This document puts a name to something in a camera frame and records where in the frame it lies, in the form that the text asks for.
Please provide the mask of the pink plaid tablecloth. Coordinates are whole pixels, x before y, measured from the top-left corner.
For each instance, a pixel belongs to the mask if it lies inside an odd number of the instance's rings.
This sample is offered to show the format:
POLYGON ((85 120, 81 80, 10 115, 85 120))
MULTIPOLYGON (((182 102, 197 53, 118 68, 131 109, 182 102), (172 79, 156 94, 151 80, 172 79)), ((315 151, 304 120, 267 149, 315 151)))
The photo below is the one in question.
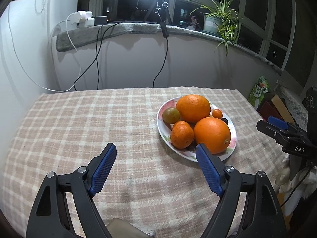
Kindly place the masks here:
POLYGON ((260 115, 237 90, 134 88, 42 95, 19 125, 5 159, 1 209, 25 236, 38 189, 49 171, 72 173, 108 143, 115 164, 94 202, 104 222, 120 218, 149 226, 157 237, 200 237, 218 203, 199 165, 173 152, 156 117, 169 99, 201 95, 232 120, 237 145, 227 160, 242 173, 283 167, 280 146, 256 129, 260 115))

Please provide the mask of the dark purple grape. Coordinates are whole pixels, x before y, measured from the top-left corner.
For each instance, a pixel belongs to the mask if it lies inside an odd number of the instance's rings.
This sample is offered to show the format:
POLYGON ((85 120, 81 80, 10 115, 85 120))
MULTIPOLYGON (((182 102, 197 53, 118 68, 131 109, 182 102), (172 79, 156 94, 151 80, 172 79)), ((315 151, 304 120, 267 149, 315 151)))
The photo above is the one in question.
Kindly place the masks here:
POLYGON ((228 125, 228 120, 226 118, 221 118, 221 120, 226 124, 228 125))

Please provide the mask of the potted spider plant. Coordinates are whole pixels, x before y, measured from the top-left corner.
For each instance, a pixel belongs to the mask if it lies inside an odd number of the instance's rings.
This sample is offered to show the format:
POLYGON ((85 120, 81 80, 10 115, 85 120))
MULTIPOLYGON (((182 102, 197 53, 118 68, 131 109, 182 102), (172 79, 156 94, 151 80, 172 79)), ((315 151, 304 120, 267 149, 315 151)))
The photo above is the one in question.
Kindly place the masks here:
POLYGON ((220 45, 225 46, 226 56, 229 53, 229 44, 233 47, 238 38, 239 27, 240 27, 240 15, 237 11, 231 8, 231 4, 234 0, 210 0, 211 4, 200 4, 199 7, 196 7, 190 12, 192 15, 198 10, 206 10, 207 12, 203 13, 204 19, 210 19, 215 23, 216 33, 221 37, 222 41, 217 45, 217 48, 220 45))

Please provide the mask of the large orange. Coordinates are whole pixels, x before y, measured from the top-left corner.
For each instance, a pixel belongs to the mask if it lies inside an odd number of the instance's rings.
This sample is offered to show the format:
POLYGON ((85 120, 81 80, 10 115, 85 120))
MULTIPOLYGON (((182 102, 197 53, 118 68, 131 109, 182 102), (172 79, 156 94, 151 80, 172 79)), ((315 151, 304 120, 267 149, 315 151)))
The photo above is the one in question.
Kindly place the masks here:
POLYGON ((197 123, 211 113, 210 102, 201 95, 181 97, 176 103, 176 108, 180 112, 180 117, 189 123, 197 123))
POLYGON ((218 118, 201 119, 195 124, 193 131, 196 143, 203 143, 212 154, 225 151, 231 141, 228 125, 218 118))

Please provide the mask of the medium mandarin orange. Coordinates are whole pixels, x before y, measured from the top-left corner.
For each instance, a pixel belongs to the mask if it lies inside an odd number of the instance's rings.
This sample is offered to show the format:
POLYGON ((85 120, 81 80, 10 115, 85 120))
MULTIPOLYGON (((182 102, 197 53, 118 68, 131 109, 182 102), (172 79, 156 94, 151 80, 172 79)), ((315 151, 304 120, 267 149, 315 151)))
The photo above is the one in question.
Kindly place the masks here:
POLYGON ((170 139, 174 147, 184 149, 191 145, 194 140, 193 129, 187 122, 178 121, 173 125, 170 139))

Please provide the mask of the cardboard box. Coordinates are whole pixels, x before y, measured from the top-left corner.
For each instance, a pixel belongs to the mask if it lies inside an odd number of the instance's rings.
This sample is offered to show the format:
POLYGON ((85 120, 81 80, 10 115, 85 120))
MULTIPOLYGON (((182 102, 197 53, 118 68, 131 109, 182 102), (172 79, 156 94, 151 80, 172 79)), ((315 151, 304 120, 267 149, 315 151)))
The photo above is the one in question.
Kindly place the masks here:
POLYGON ((268 120, 270 116, 273 116, 277 119, 295 124, 295 121, 287 107, 275 93, 265 94, 264 99, 261 101, 256 110, 265 120, 268 120))

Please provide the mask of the white plush cloth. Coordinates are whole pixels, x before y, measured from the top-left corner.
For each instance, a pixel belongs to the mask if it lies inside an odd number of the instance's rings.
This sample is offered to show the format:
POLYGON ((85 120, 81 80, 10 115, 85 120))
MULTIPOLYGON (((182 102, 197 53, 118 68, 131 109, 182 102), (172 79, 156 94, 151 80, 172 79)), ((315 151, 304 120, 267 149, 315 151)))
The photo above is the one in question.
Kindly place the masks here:
POLYGON ((279 187, 278 193, 284 194, 284 216, 288 217, 296 209, 301 199, 307 199, 316 191, 316 166, 304 163, 301 170, 291 170, 291 162, 296 161, 290 155, 284 156, 283 167, 278 172, 275 184, 279 187))

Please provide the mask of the tiny kumquat orange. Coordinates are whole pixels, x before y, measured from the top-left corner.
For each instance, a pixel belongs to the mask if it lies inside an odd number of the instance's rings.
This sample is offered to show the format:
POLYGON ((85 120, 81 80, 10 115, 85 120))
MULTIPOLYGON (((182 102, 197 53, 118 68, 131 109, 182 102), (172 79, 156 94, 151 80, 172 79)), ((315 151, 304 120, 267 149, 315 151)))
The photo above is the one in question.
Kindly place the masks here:
POLYGON ((223 113, 220 109, 216 108, 212 111, 212 116, 221 119, 223 117, 223 113))

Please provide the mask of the green snack package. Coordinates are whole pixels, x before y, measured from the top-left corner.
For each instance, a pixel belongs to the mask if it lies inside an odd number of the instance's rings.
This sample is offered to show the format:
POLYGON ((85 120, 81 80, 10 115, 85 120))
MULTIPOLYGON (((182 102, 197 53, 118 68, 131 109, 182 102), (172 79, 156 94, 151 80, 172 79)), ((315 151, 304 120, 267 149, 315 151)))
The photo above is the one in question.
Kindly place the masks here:
POLYGON ((268 83, 268 80, 264 76, 261 76, 258 78, 257 83, 255 83, 247 100, 252 105, 252 107, 257 110, 262 100, 264 99, 264 96, 270 91, 271 87, 268 83))

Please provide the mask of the green brown tomato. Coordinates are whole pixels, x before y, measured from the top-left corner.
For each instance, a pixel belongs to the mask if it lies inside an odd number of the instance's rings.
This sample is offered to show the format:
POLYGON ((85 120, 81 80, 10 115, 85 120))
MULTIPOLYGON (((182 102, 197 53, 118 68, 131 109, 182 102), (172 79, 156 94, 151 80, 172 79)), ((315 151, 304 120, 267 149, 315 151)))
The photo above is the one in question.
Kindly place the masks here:
POLYGON ((167 124, 174 124, 180 119, 180 112, 175 107, 169 107, 164 110, 162 119, 167 124))

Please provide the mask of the black power adapter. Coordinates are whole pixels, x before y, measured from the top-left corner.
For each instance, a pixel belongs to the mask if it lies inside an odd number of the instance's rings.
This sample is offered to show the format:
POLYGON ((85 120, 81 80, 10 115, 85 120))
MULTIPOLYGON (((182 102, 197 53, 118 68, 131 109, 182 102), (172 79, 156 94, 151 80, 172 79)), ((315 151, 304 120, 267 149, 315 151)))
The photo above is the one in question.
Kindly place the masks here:
POLYGON ((94 25, 106 25, 107 24, 107 16, 94 16, 95 23, 94 25))

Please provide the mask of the white floral plate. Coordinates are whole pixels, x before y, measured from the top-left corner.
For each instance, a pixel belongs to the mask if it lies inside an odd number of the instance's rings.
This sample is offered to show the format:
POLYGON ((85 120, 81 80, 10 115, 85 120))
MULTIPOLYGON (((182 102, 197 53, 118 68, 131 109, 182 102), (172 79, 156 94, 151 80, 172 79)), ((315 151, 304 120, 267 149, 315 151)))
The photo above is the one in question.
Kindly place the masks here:
MULTIPOLYGON (((183 158, 189 161, 193 161, 197 163, 198 161, 196 159, 196 153, 195 153, 196 143, 194 142, 191 145, 189 145, 189 147, 186 147, 184 149, 178 149, 174 147, 174 145, 171 143, 171 140, 170 140, 170 134, 173 128, 173 124, 167 124, 166 122, 163 121, 163 112, 167 108, 176 107, 176 104, 179 100, 180 100, 180 97, 175 97, 175 98, 169 99, 168 101, 162 104, 162 106, 158 110, 156 125, 158 127, 158 132, 161 138, 164 140, 164 142, 172 151, 174 151, 176 154, 178 154, 179 156, 182 156, 183 158)), ((233 152, 235 151, 236 144, 237 144, 237 133, 236 133, 235 126, 231 118, 229 117, 229 115, 225 114, 225 112, 222 109, 220 110, 222 112, 223 117, 226 118, 228 121, 228 128, 230 129, 230 133, 231 133, 231 140, 230 140, 229 146, 224 152, 218 154, 219 159, 221 161, 224 161, 228 159, 231 156, 231 154, 233 154, 233 152)))

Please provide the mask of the white power strip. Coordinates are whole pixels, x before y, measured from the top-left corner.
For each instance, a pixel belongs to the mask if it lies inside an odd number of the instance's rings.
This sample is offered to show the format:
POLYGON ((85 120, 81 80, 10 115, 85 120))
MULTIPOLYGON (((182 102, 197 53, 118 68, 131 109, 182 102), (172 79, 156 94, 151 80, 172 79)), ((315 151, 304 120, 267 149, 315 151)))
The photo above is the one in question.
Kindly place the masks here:
POLYGON ((78 11, 69 16, 71 24, 79 25, 79 27, 91 27, 95 25, 95 19, 91 11, 78 11))

